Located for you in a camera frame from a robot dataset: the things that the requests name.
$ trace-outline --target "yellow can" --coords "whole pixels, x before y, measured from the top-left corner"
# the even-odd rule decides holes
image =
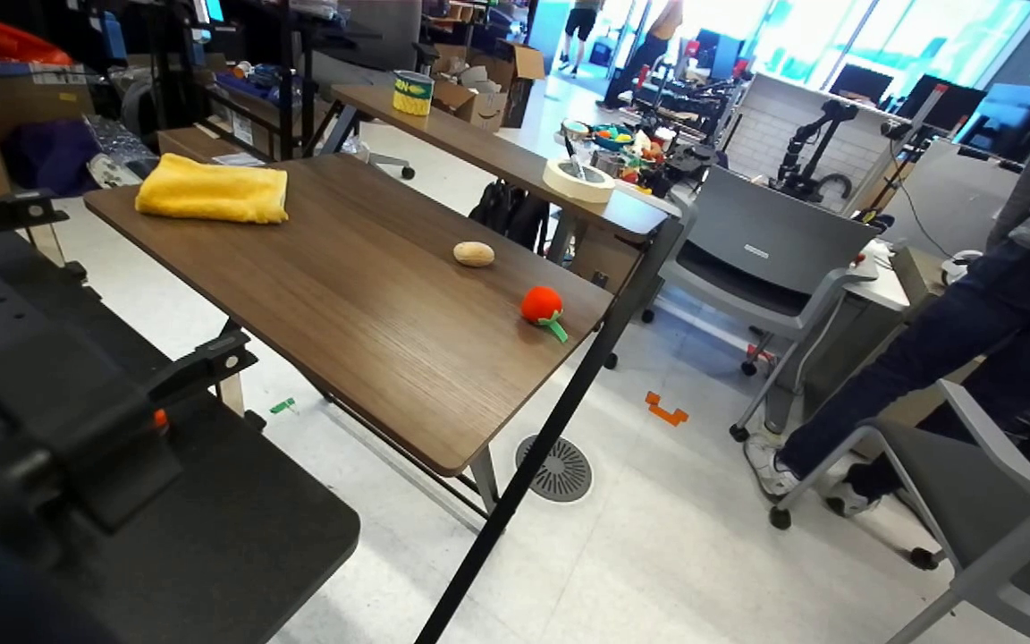
[[[391,106],[412,115],[432,113],[432,93],[435,81],[422,73],[397,71],[396,90],[391,94]]]

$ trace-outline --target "potato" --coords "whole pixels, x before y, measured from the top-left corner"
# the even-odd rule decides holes
[[[483,268],[495,261],[495,251],[482,241],[462,241],[452,248],[455,261],[471,268]]]

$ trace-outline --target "jeans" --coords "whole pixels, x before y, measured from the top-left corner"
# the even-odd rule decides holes
[[[856,429],[892,401],[935,383],[988,353],[964,386],[1000,427],[1030,408],[1030,262],[1015,265],[1027,250],[1011,241],[968,268],[890,347],[848,380],[808,423],[789,436],[778,460],[799,477],[812,473]],[[948,404],[921,430],[972,442]],[[848,481],[857,494],[879,499],[899,489],[888,457],[855,465]]]
[[[658,60],[658,57],[665,54],[668,48],[668,40],[662,40],[660,37],[654,37],[648,33],[647,39],[642,41],[642,46],[630,57],[629,61],[626,61],[626,66],[622,68],[620,76],[610,81],[607,96],[602,99],[602,102],[612,109],[618,109],[618,107],[625,105],[626,103],[618,99],[618,95],[630,89],[643,66],[654,65],[654,61]]]

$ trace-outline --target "round floor drain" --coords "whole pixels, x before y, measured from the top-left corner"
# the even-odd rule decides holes
[[[536,437],[526,437],[515,452],[515,465],[522,465]],[[531,489],[541,498],[556,503],[578,501],[590,489],[590,462],[572,441],[561,437],[539,468]]]

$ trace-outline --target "white tile floor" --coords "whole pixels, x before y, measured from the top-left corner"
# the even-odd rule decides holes
[[[595,98],[551,78],[541,82],[526,127],[503,135],[559,154],[554,124],[564,115],[596,118]],[[489,180],[387,127],[365,132],[373,149],[412,160],[417,191],[458,212],[469,212]],[[80,201],[66,207],[65,251],[89,268],[111,309],[169,355],[217,333],[224,316],[211,304]],[[712,316],[692,302],[679,309]],[[741,325],[717,323],[741,333]],[[261,364],[245,372],[247,403],[258,411],[289,397],[298,403],[297,413],[265,412],[267,436],[363,518],[355,554],[274,643],[410,643],[474,534],[385,464],[397,457],[356,440],[360,430],[327,408],[288,363],[260,342],[250,346]],[[810,495],[792,531],[768,526],[765,502],[726,432],[757,383],[740,375],[739,350],[659,311],[654,325],[627,330],[619,353],[619,369],[598,376],[565,435],[592,461],[592,489],[575,505],[526,499],[443,641],[882,643],[945,589],[948,566],[920,572],[894,552],[932,544],[898,503],[847,521]],[[493,452],[502,484],[514,471],[515,445],[543,423],[577,360],[500,433]],[[650,415],[648,391],[690,420],[672,428]],[[962,607],[923,641],[1021,639]]]

